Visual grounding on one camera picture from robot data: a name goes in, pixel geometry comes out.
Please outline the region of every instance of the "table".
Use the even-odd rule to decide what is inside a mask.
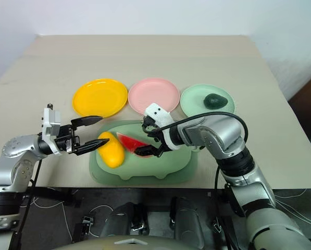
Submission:
[[[311,144],[254,44],[245,36],[62,35],[38,37],[0,79],[0,153],[10,138],[38,133],[43,108],[53,103],[62,125],[78,117],[71,100],[84,83],[113,78],[130,88],[161,77],[181,91],[213,84],[234,98],[248,125],[247,147],[274,189],[311,188]],[[178,106],[172,115],[185,117]],[[97,125],[78,129],[93,139],[113,120],[141,119],[127,104]],[[89,154],[43,160],[38,186],[106,187],[89,174]],[[203,150],[195,176],[186,183],[149,188],[214,186],[216,162]]]

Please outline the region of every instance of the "watermelon slice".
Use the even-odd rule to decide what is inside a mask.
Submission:
[[[149,144],[136,140],[135,138],[129,137],[125,134],[116,133],[117,139],[126,148],[127,151],[133,153],[138,147],[147,146]]]

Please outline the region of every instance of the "yellow plate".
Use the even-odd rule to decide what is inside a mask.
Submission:
[[[73,97],[73,108],[80,116],[108,117],[122,109],[128,90],[119,81],[97,79],[80,87]]]

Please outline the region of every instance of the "floor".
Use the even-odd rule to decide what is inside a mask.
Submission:
[[[303,190],[275,190],[278,196],[291,196],[302,193]],[[209,228],[210,219],[214,216],[213,203],[210,193],[207,190],[142,190],[142,189],[80,189],[75,194],[82,199],[81,206],[64,206],[67,222],[71,232],[76,223],[88,214],[89,211],[101,204],[110,205],[112,208],[118,207],[126,202],[144,203],[147,206],[168,206],[173,196],[184,196],[194,203],[196,211],[200,217],[201,226],[206,242],[205,249],[214,249],[212,231]],[[294,207],[304,216],[311,220],[311,189],[303,195],[293,198],[278,198]],[[51,206],[56,201],[40,198],[37,203],[41,206]],[[244,218],[233,214],[228,204],[221,207],[225,215],[231,215],[234,222],[235,231],[241,249],[247,249],[247,240],[245,236]],[[95,225],[92,227],[94,234],[100,234],[104,226],[106,217],[110,210],[101,207],[95,211]],[[311,238],[311,225],[293,217],[300,226],[303,233]],[[169,228],[169,212],[150,212],[148,214],[150,225],[150,235],[173,237],[173,231]],[[27,223],[22,234],[22,248],[28,249],[53,249],[70,243],[70,237],[66,229],[62,205],[53,208],[38,208],[31,205]]]

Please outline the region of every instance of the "black cable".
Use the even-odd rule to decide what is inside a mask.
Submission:
[[[29,199],[28,199],[28,203],[27,203],[27,207],[26,207],[26,210],[24,212],[24,216],[23,216],[23,219],[22,219],[22,223],[19,227],[19,230],[18,230],[18,234],[20,234],[22,232],[22,229],[24,227],[24,224],[26,224],[26,219],[27,219],[27,215],[28,215],[28,212],[29,212],[29,208],[30,208],[30,204],[31,204],[31,201],[34,197],[34,192],[35,192],[35,186],[36,186],[36,182],[37,182],[37,179],[39,177],[39,173],[40,173],[40,168],[41,168],[41,165],[42,165],[42,160],[39,161],[39,164],[37,166],[37,171],[36,171],[36,175],[35,175],[35,179],[31,181],[31,193],[30,193],[30,196],[29,196]]]
[[[207,112],[207,113],[198,114],[198,115],[191,116],[191,117],[188,117],[188,118],[180,120],[180,121],[176,121],[176,122],[174,122],[172,124],[169,124],[167,126],[159,128],[159,129],[155,129],[155,130],[152,130],[152,131],[146,131],[146,129],[143,129],[143,131],[145,133],[147,133],[147,134],[153,134],[153,133],[160,132],[162,130],[170,129],[170,128],[174,127],[174,126],[177,126],[179,124],[185,123],[187,121],[191,121],[193,119],[197,119],[197,118],[201,118],[201,117],[205,117],[205,116],[218,116],[218,115],[230,116],[230,117],[235,118],[237,121],[239,121],[241,123],[243,129],[244,129],[244,142],[247,142],[247,140],[248,140],[248,127],[245,124],[244,120],[241,117],[239,117],[237,115],[234,115],[232,113],[221,112],[221,111]]]
[[[220,221],[221,227],[223,229],[223,233],[225,234],[225,239],[227,244],[229,243],[230,246],[234,250],[241,250],[239,247],[236,247],[235,243],[233,242],[233,239],[230,237],[230,235],[227,233],[227,228],[220,216],[220,209],[219,209],[219,203],[218,203],[218,179],[219,179],[219,172],[220,172],[220,167],[218,166],[217,171],[216,171],[216,176],[214,180],[214,192],[215,192],[215,205],[216,205],[216,214],[218,217],[218,220]]]

